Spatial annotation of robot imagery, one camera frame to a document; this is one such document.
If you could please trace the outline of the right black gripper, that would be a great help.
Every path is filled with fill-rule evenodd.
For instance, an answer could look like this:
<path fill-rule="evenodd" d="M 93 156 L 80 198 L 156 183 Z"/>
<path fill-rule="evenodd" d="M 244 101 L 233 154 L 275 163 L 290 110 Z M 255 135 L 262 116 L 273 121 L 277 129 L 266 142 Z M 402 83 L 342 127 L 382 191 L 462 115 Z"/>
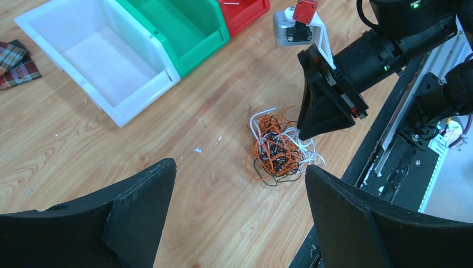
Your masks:
<path fill-rule="evenodd" d="M 350 128 L 355 125 L 354 119 L 368 115 L 369 106 L 361 93 L 342 68 L 332 69 L 315 44 L 299 52 L 297 58 L 305 80 L 297 120 L 301 140 Z"/>

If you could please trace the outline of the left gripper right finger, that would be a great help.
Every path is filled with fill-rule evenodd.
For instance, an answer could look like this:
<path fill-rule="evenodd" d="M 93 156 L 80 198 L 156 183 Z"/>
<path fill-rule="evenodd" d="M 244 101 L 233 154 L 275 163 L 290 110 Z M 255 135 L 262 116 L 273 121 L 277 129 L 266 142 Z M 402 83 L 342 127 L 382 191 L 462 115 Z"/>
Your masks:
<path fill-rule="evenodd" d="M 326 267 L 471 267 L 472 224 L 416 212 L 311 165 L 305 178 Z"/>

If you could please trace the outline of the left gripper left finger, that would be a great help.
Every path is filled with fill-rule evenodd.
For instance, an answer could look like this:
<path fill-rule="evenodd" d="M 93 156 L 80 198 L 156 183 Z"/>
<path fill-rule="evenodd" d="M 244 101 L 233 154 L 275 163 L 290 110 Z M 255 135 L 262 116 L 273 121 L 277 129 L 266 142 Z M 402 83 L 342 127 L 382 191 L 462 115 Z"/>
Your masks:
<path fill-rule="evenodd" d="M 152 267 L 176 178 L 163 159 L 44 211 L 1 215 L 2 267 Z"/>

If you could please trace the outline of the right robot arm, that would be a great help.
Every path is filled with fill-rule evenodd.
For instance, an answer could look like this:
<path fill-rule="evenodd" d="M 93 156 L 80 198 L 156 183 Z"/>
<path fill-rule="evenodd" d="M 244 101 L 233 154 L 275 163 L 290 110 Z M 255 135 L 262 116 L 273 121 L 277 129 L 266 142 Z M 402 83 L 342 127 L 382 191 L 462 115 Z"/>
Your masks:
<path fill-rule="evenodd" d="M 371 1 L 377 23 L 357 1 L 360 19 L 369 26 L 349 46 L 325 59 L 321 48 L 298 54 L 305 91 L 297 129 L 301 140 L 352 127 L 367 115 L 362 92 L 408 63 L 452 39 L 462 27 L 472 32 L 471 1 Z"/>

